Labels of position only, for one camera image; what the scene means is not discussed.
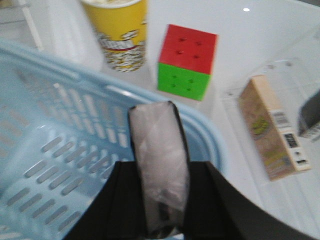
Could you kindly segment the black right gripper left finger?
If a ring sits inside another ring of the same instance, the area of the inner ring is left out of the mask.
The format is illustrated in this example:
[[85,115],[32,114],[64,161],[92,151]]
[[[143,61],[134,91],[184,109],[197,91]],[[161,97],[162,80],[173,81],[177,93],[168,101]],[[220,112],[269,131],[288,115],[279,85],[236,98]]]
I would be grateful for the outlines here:
[[102,190],[65,239],[143,240],[145,230],[136,162],[117,161]]

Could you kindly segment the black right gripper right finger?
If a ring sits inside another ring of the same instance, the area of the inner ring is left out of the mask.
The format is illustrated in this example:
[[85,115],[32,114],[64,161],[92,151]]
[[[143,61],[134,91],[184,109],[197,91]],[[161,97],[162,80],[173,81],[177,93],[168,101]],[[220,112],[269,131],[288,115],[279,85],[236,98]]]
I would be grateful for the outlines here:
[[209,161],[190,163],[190,194],[183,223],[186,240],[310,240],[262,210]]

